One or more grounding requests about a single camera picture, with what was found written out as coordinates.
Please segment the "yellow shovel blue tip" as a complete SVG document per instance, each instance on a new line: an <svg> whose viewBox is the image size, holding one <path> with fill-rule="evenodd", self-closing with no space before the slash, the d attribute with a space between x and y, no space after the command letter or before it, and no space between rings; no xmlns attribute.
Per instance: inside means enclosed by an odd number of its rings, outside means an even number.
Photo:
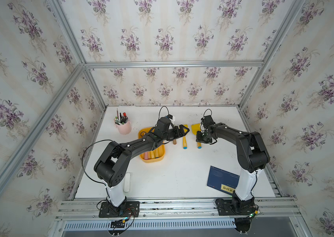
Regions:
<svg viewBox="0 0 334 237"><path fill-rule="evenodd" d="M187 146L187 140L186 140L186 135L182 138L182 141L183 141L183 149L186 150L188 148L188 146Z"/></svg>

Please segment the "yellow storage box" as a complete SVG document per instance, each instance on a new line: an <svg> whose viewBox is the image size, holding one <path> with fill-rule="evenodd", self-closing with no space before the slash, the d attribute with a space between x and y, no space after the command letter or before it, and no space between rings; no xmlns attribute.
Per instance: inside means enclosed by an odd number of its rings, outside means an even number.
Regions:
<svg viewBox="0 0 334 237"><path fill-rule="evenodd" d="M151 127L141 129L138 133L138 138L143 137L147 132L149 132L150 129ZM139 157L145 163L155 163L163 160L165 154L166 154L165 145L161 145L160 147L158 147L153 151L149 151L147 153L139 155Z"/></svg>

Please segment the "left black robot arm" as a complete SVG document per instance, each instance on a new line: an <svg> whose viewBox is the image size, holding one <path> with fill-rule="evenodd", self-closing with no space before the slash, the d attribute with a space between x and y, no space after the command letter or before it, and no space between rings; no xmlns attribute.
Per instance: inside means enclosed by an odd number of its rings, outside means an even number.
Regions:
<svg viewBox="0 0 334 237"><path fill-rule="evenodd" d="M171 117L169 115L158 119L156 125L139 139L126 143L111 141L97 160L94 171L98 178L103 180L107 199L113 207L117 208L126 203L122 185L133 158L155 151L166 141L183 138L189 133L190 129L187 126L173 125Z"/></svg>

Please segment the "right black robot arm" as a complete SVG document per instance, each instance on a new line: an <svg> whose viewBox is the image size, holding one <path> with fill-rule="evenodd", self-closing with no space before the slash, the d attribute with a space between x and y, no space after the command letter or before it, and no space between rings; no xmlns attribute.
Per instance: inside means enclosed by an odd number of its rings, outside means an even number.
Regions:
<svg viewBox="0 0 334 237"><path fill-rule="evenodd" d="M218 139L224 139L237 148L237 159L242 170L232 194L233 210L240 213L246 208L255 207L253 190L260 173L270 162L262 136L258 132L244 132L221 122L215 123L211 115L201 118L201 126L204 129L197 132L197 142L213 145Z"/></svg>

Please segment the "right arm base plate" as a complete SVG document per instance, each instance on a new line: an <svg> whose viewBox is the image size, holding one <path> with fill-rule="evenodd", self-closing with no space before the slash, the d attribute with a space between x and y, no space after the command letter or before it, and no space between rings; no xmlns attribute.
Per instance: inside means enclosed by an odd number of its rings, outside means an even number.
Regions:
<svg viewBox="0 0 334 237"><path fill-rule="evenodd" d="M238 198L215 200L216 208L220 216L250 216L253 217L259 212L259 206L254 203L254 198L240 200Z"/></svg>

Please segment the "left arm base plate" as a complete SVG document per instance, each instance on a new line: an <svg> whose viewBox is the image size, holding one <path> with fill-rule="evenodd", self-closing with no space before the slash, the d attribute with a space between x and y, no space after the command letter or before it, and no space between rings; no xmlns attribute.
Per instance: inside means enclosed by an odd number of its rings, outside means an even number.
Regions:
<svg viewBox="0 0 334 237"><path fill-rule="evenodd" d="M99 218L138 217L139 210L139 201L124 201L119 207L115 207L107 200L99 208Z"/></svg>

